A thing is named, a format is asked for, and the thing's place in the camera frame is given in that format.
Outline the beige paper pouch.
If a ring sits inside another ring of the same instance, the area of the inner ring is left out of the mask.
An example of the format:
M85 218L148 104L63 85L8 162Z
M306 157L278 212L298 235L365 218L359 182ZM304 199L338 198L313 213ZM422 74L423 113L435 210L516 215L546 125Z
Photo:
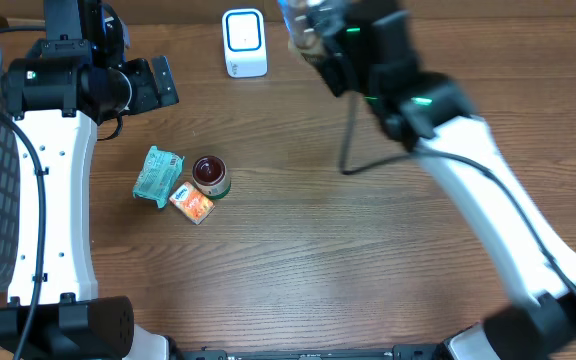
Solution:
M345 0L278 0L290 35L289 47L309 65L319 66L330 50L325 40L345 25Z

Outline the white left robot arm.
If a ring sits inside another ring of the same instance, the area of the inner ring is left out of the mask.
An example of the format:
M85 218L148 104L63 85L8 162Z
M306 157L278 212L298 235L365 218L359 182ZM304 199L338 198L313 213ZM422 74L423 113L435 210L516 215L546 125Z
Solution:
M124 296L102 298L89 240L89 180L101 123L178 100L168 61L17 59L0 121L19 148L17 257L0 347L17 359L177 359Z

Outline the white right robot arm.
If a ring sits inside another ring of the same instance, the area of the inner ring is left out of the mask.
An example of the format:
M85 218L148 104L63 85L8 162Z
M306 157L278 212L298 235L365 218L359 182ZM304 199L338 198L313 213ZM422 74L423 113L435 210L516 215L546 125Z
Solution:
M447 339L446 359L546 359L576 340L576 253L515 177L449 76L425 70L393 1L299 8L312 64L335 95L364 96L382 131L428 172L481 241L508 308Z

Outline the orange tissue pack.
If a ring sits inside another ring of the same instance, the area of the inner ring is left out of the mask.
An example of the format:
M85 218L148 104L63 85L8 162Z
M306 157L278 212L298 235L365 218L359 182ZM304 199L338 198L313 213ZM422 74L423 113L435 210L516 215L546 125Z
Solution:
M214 210L214 203L191 183L183 183L169 201L192 223L199 225Z

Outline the green wet wipes pack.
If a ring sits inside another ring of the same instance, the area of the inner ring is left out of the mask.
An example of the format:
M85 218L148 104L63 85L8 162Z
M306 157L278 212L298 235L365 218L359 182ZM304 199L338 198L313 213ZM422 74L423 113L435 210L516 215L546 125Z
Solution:
M163 209L172 187L182 174L184 160L183 156L151 146L133 187L133 197L152 200L159 209Z

